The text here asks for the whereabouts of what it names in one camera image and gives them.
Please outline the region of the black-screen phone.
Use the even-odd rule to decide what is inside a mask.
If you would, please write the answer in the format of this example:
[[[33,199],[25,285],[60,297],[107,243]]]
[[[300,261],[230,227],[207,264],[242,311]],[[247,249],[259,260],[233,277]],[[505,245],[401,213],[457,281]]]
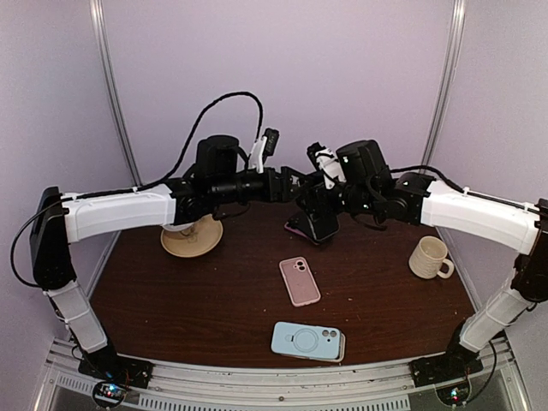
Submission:
[[[328,241],[340,228],[337,214],[324,188],[314,188],[307,194],[307,217],[313,239],[318,243]]]

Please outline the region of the pink phone case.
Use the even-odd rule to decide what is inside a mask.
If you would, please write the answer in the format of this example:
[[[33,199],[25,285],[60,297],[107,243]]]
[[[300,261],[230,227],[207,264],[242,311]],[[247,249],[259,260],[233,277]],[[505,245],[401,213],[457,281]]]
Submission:
[[[294,307],[311,305],[321,299],[318,285],[304,257],[282,260],[278,267]]]

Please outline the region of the light blue phone case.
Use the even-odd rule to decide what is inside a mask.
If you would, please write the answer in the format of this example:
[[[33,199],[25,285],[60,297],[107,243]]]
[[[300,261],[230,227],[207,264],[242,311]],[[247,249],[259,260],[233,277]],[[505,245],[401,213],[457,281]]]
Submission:
[[[314,345],[318,342],[318,340],[325,341],[326,338],[336,337],[338,334],[343,333],[339,329],[333,327],[304,325],[280,321],[274,325],[271,345],[275,343],[278,347],[280,347],[284,344],[284,340],[288,339],[289,336],[301,336],[302,341],[299,341],[301,349],[310,351],[314,349]]]

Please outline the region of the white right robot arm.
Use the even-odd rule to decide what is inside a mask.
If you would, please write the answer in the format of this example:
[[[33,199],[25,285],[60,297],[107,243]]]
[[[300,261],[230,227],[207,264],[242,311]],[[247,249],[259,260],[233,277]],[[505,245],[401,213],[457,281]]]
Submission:
[[[458,377],[496,334],[547,300],[546,200],[530,204],[480,194],[430,166],[392,169],[375,140],[355,141],[335,151],[314,143],[307,156],[315,171],[296,202],[312,241],[330,239],[339,229],[339,215],[346,213],[372,217],[374,229],[395,220],[452,229],[516,251],[510,278],[456,328],[439,359],[445,377]]]

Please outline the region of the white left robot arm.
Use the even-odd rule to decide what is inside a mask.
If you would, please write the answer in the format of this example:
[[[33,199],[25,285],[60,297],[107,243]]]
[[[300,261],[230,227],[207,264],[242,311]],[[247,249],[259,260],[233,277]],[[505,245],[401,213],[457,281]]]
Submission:
[[[287,166],[280,170],[264,166],[274,141],[270,134],[258,138],[242,171],[236,168],[243,154],[238,139],[213,135],[198,143],[195,162],[184,176],[152,188],[61,194],[52,187],[43,192],[42,214],[30,237],[33,277],[103,379],[118,378],[123,363],[78,283],[70,244],[145,226],[185,229],[226,204],[293,200],[305,176]]]

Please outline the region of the purple phone bottom of stack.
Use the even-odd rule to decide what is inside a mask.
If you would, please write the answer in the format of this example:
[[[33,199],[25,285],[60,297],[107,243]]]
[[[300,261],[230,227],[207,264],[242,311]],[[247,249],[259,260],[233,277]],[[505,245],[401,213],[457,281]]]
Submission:
[[[290,218],[283,226],[288,232],[313,240],[311,231],[307,223],[303,223],[299,218]]]

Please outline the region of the cream case under stack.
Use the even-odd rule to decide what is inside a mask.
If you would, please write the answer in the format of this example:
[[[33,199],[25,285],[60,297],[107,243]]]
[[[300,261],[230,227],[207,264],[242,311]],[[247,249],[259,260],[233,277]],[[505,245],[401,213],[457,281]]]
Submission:
[[[346,337],[343,334],[328,337],[325,341],[318,340],[314,345],[314,349],[310,351],[302,350],[299,341],[302,341],[301,336],[289,336],[280,347],[273,343],[271,350],[275,354],[303,360],[339,363],[344,359]]]

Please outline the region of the beige ceramic plate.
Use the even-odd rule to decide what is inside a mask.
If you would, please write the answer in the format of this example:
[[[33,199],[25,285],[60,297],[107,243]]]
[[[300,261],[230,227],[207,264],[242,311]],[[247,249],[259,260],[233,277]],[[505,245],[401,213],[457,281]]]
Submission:
[[[223,224],[209,214],[181,231],[163,229],[160,242],[167,253],[188,259],[209,253],[222,237]]]

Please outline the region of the cream ribbed mug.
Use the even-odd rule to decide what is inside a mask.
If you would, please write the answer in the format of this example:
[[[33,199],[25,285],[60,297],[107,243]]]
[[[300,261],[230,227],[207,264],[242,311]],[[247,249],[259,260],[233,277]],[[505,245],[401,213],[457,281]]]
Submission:
[[[448,279],[455,271],[454,263],[448,259],[445,243],[435,236],[424,236],[408,259],[408,266],[415,276],[423,279],[441,277]]]

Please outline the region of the right aluminium frame post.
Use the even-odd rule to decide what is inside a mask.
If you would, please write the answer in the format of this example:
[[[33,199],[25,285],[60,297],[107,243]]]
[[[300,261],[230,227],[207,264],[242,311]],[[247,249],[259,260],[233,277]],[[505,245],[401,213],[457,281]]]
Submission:
[[[444,57],[444,66],[442,69],[432,120],[426,139],[426,145],[420,163],[421,165],[429,166],[432,164],[436,151],[436,145],[441,135],[444,117],[449,105],[450,90],[455,78],[462,49],[462,39],[465,31],[468,8],[467,4],[468,2],[466,0],[455,0],[453,2],[450,30]]]

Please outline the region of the aluminium frame post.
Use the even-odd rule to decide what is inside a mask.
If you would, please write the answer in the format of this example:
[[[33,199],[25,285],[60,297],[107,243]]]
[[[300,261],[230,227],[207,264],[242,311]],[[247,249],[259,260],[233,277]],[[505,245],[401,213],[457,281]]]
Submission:
[[[462,39],[465,31],[468,8],[467,4],[468,2],[466,0],[455,0],[453,2],[450,30],[444,57],[444,66],[442,69],[432,120],[426,139],[426,145],[420,163],[421,165],[429,166],[432,164],[436,151],[436,145],[441,135],[444,117],[449,105],[450,90],[455,78],[462,49]]]
[[[137,167],[134,151],[131,146],[125,118],[122,112],[122,104],[116,86],[115,70],[110,55],[110,45],[104,18],[104,2],[91,0],[89,2],[92,26],[98,45],[98,53],[102,65],[104,83],[108,95],[110,112],[114,121],[116,136],[122,149],[122,156],[132,180],[132,183],[139,186],[142,183],[140,172]]]

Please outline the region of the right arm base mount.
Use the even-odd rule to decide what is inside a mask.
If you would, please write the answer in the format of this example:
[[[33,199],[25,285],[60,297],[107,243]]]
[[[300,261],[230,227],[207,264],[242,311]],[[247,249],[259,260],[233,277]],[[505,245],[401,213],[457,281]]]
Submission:
[[[442,354],[412,360],[409,368],[416,388],[434,385],[438,400],[456,408],[471,399],[469,377],[481,372],[484,366],[477,352],[456,343]]]

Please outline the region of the aluminium front rail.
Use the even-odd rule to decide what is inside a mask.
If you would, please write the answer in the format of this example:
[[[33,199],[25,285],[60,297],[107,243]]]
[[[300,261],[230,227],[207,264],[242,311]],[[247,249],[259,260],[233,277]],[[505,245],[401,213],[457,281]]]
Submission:
[[[497,366],[489,384],[465,406],[441,400],[461,381],[417,386],[408,363],[234,368],[161,360],[146,388],[131,388],[113,410],[532,410],[506,337],[493,342]],[[104,410],[91,397],[97,379],[78,373],[74,344],[54,339],[30,410]]]

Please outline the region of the left aluminium frame post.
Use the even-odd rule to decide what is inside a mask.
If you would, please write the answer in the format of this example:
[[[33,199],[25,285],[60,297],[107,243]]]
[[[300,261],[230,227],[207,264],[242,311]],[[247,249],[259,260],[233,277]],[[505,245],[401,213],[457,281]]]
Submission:
[[[139,186],[142,183],[140,172],[137,167],[134,151],[131,146],[125,118],[122,112],[122,104],[116,86],[115,70],[110,55],[110,45],[104,18],[104,2],[91,0],[89,2],[92,26],[98,45],[98,53],[102,65],[104,83],[108,95],[110,112],[114,121],[116,136],[122,149],[122,156],[132,180],[132,183]]]

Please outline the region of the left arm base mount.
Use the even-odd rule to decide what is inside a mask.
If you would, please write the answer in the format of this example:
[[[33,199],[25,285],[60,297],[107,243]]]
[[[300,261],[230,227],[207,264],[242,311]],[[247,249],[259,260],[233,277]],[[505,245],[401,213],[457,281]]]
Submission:
[[[112,364],[93,363],[88,355],[82,355],[78,372],[97,379],[91,397],[101,408],[120,406],[133,389],[145,389],[152,377],[153,364],[117,356]]]

